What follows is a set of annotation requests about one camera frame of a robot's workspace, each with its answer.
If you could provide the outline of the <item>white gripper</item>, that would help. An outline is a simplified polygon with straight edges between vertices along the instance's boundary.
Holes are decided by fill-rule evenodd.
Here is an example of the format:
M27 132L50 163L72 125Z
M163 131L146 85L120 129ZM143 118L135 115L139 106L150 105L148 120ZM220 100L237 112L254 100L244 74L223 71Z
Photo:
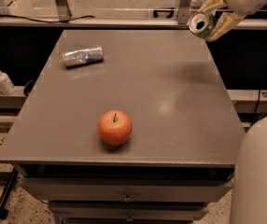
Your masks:
M224 12L206 40L213 42L235 28L246 16L256 13L267 4L267 0L206 0L198 9L199 12L211 12L218 8L228 7L233 13Z

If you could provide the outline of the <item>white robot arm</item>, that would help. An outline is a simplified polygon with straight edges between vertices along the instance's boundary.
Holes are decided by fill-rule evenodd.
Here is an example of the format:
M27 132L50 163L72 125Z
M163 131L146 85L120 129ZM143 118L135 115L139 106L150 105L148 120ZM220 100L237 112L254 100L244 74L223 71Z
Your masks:
M203 39L215 41L248 15L256 13L267 0L206 0L199 11L228 7ZM267 117L246 132L239 146L232 188L230 224L267 224Z

